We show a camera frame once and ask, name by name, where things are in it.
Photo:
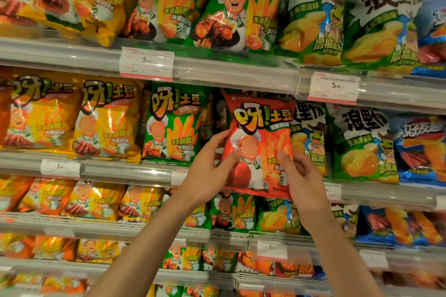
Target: yellow snack bag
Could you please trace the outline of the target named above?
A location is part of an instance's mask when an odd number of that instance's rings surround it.
[[[125,185],[79,180],[68,199],[63,215],[97,220],[118,220],[118,207]]]
[[[14,70],[11,118],[5,148],[72,150],[80,75],[30,68]]]
[[[142,81],[93,76],[84,82],[74,149],[79,155],[141,160],[135,144]]]
[[[128,186],[119,206],[125,221],[150,221],[163,202],[164,188]]]

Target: price label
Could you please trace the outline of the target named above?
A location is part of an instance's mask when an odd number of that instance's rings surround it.
[[[172,172],[170,184],[172,187],[179,187],[189,172],[188,168],[175,168]]]
[[[45,176],[59,178],[79,179],[81,163],[77,160],[68,159],[44,159],[40,165],[40,172]]]
[[[356,104],[360,89],[359,76],[315,72],[309,86],[310,101]]]
[[[119,59],[121,76],[172,82],[174,52],[122,47]]]
[[[286,244],[280,242],[257,242],[257,255],[262,257],[288,259],[288,250]]]
[[[340,201],[342,196],[342,186],[337,183],[325,182],[325,193],[330,201]]]

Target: cartoon face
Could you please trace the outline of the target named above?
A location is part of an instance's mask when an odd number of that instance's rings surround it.
[[[246,0],[224,0],[226,11],[233,15],[239,15],[243,11]]]
[[[155,121],[150,126],[150,133],[155,141],[161,142],[164,140],[164,135],[166,133],[166,127],[161,121]]]

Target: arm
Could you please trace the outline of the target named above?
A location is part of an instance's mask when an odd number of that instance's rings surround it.
[[[359,252],[331,213],[319,170],[306,155],[295,153],[294,162],[283,151],[277,156],[288,174],[291,197],[302,225],[315,240],[334,295],[384,297]]]
[[[175,236],[192,211],[212,199],[224,186],[227,176],[240,159],[240,151],[214,165],[218,143],[229,130],[213,136],[198,153],[186,179],[139,232],[86,297],[145,297]]]

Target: forearm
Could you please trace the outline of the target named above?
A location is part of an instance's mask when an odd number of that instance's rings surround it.
[[[322,265],[336,297],[384,297],[359,252],[335,219],[313,235]]]
[[[194,208],[179,192],[170,197],[86,296],[145,297],[165,254]]]

